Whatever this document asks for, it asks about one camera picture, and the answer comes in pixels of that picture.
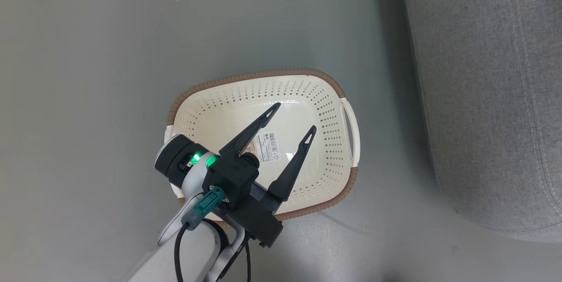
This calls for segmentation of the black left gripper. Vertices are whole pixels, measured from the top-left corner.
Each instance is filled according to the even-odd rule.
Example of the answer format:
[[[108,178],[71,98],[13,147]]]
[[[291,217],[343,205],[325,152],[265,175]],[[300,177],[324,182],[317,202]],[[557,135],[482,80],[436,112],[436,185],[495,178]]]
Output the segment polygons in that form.
[[[219,155],[226,156],[229,153],[234,153],[241,156],[253,141],[257,132],[268,125],[280,107],[280,102],[269,107],[267,111],[222,147],[219,150]],[[226,202],[220,204],[218,216],[222,219],[229,217],[231,223],[240,225],[250,238],[259,241],[261,246],[272,247],[283,230],[283,224],[275,218],[275,212],[282,202],[289,199],[316,133],[317,127],[311,126],[298,144],[297,152],[279,177],[269,185],[268,191],[254,183],[249,195],[245,196],[245,199],[239,202],[235,208],[229,209]]]

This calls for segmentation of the white barcode sticker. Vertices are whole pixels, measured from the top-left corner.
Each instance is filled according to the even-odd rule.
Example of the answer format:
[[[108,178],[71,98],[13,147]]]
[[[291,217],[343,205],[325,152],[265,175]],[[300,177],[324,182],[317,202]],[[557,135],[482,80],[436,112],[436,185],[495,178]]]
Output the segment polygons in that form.
[[[248,149],[260,163],[272,163],[282,158],[275,132],[258,133],[249,144]]]

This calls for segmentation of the cream perforated laundry basket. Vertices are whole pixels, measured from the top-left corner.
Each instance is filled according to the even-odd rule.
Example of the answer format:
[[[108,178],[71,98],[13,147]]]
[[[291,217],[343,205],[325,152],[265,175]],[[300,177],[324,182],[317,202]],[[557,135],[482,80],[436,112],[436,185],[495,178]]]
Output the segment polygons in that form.
[[[305,133],[317,133],[287,202],[283,221],[343,200],[357,179],[360,132],[345,92],[331,76],[311,69],[252,72],[189,88],[172,104],[165,140],[183,134],[218,152],[273,104],[281,107],[259,133],[275,132],[281,160],[259,164],[257,183],[267,189],[297,152]]]

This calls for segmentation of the grey fabric sofa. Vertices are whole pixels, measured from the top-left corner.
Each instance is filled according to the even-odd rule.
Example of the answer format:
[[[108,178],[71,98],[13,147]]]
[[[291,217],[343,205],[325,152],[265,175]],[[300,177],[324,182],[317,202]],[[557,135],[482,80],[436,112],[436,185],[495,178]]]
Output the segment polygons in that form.
[[[562,0],[405,0],[428,146],[460,216],[562,243]]]

